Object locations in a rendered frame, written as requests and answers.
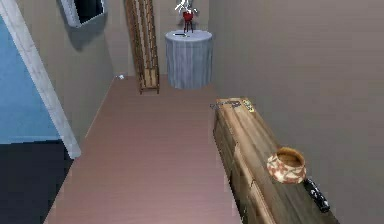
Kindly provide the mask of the grey round draped table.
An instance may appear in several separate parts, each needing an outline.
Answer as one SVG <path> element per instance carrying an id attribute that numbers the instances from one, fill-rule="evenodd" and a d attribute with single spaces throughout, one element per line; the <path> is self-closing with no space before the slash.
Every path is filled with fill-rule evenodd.
<path id="1" fill-rule="evenodd" d="M 169 84 L 177 89 L 199 89 L 211 82 L 213 35 L 204 30 L 184 33 L 174 30 L 165 34 L 166 62 Z"/>

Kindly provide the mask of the tall wooden slatted shelf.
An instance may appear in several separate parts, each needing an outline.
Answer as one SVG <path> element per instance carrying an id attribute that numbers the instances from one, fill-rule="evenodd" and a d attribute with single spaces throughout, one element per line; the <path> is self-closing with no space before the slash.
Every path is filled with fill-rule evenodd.
<path id="1" fill-rule="evenodd" d="M 153 0 L 125 0 L 127 27 L 139 93 L 160 92 Z"/>

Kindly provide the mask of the black remote control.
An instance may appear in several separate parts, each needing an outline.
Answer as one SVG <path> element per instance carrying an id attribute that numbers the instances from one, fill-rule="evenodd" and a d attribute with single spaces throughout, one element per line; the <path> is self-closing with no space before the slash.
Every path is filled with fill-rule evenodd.
<path id="1" fill-rule="evenodd" d="M 306 178 L 303 181 L 304 188 L 308 192 L 309 196 L 312 198 L 314 203 L 317 205 L 319 210 L 322 213 L 326 213 L 330 210 L 330 205 L 325 196 L 321 193 L 320 189 L 317 187 L 315 182 L 312 179 Z"/>

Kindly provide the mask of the small keys bunch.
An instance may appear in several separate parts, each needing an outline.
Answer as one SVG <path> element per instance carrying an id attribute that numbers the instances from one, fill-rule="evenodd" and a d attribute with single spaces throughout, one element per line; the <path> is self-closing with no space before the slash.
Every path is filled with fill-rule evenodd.
<path id="1" fill-rule="evenodd" d="M 220 101 L 214 104 L 210 104 L 209 107 L 214 110 L 218 110 L 223 105 L 230 105 L 232 108 L 244 106 L 249 112 L 254 112 L 253 104 L 249 100 L 228 100 Z"/>

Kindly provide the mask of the brown wooden sideboard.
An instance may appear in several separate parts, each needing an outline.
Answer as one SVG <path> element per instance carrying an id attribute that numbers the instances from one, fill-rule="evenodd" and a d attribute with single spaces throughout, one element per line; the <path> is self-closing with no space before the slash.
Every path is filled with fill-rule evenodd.
<path id="1" fill-rule="evenodd" d="M 340 224 L 330 210 L 322 213 L 304 188 L 307 167 L 299 184 L 270 176 L 267 159 L 284 146 L 256 109 L 223 105 L 214 111 L 213 136 L 242 224 Z"/>

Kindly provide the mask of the patterned brown clay bowl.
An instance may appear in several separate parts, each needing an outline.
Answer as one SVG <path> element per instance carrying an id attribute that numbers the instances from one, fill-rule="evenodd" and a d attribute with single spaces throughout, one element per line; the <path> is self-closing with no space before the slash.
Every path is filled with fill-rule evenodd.
<path id="1" fill-rule="evenodd" d="M 282 184 L 299 184 L 306 177 L 304 156 L 296 149 L 281 147 L 267 159 L 270 176 Z"/>

